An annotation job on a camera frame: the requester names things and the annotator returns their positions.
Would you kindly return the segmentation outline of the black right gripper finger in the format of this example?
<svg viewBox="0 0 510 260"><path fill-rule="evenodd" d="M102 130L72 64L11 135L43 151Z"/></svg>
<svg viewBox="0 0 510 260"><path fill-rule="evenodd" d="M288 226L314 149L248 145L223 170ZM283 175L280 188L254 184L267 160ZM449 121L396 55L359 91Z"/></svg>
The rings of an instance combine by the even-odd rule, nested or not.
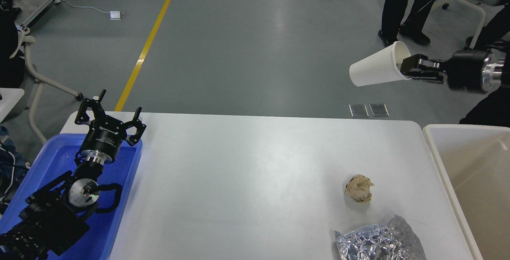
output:
<svg viewBox="0 0 510 260"><path fill-rule="evenodd" d="M443 84L444 76L440 73L410 73L404 75L407 79L424 81L428 83Z"/></svg>
<svg viewBox="0 0 510 260"><path fill-rule="evenodd" d="M448 62L448 60L429 59L426 55L418 53L402 60L400 72L441 71L444 70L442 67L446 62Z"/></svg>

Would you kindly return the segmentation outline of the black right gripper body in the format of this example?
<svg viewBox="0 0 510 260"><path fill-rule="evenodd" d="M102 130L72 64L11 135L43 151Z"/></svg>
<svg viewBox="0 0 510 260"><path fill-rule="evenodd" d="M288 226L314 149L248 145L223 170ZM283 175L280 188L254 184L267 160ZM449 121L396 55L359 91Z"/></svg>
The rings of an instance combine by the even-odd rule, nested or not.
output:
<svg viewBox="0 0 510 260"><path fill-rule="evenodd" d="M505 59L487 50L457 51L443 62L443 71L454 91L485 94L505 88Z"/></svg>

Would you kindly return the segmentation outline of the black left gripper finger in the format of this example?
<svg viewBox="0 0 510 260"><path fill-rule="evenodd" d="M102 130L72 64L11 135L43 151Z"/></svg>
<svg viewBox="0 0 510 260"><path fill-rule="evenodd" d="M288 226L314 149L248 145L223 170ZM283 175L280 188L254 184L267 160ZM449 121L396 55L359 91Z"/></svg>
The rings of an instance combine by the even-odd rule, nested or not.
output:
<svg viewBox="0 0 510 260"><path fill-rule="evenodd" d="M124 140L126 143L133 147L141 140L142 135L144 134L144 131L146 129L146 125L140 120L140 113L142 111L142 107L138 107L135 111L132 120L124 122L122 124L122 130L126 133L126 137ZM132 135L127 134L127 130L135 128L135 133Z"/></svg>
<svg viewBox="0 0 510 260"><path fill-rule="evenodd" d="M92 120L90 120L90 116L87 111L92 111L94 115L94 121L104 121L107 118L107 115L101 105L102 99L106 95L107 90L102 89L102 92L98 96L98 99L94 98L84 98L82 100L80 107L78 109L78 113L75 117L75 124L77 125L91 125Z"/></svg>

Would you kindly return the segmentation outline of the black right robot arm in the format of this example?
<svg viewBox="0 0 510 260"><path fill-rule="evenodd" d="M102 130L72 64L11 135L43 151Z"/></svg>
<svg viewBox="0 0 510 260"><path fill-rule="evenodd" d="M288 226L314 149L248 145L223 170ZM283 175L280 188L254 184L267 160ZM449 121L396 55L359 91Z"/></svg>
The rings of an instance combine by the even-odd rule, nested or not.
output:
<svg viewBox="0 0 510 260"><path fill-rule="evenodd" d="M493 87L509 88L509 42L498 40L482 50L456 51L448 60L429 59L423 54L397 64L407 79L447 84L453 91L485 94Z"/></svg>

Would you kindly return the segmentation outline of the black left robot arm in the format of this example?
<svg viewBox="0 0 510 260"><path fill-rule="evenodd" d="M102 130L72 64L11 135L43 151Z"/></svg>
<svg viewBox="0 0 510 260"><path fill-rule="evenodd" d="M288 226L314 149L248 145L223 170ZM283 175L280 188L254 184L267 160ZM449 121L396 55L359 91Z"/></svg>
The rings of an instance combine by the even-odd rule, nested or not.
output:
<svg viewBox="0 0 510 260"><path fill-rule="evenodd" d="M122 143L138 144L147 126L140 120L141 107L126 122L108 115L101 105L106 92L82 100L75 124L88 126L88 133L75 155L76 168L25 199L21 221L1 234L2 260L45 260L50 251L61 255L89 231L89 217L120 205L123 185L99 184L98 179L104 166L115 162Z"/></svg>

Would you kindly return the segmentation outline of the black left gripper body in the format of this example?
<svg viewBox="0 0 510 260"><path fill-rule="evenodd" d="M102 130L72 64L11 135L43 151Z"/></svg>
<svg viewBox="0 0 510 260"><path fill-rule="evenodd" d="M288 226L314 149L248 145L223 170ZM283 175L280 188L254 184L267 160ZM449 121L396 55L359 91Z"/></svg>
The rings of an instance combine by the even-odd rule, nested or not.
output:
<svg viewBox="0 0 510 260"><path fill-rule="evenodd" d="M116 118L95 119L89 124L89 130L79 149L82 157L100 155L103 164L113 163L126 138L124 122Z"/></svg>

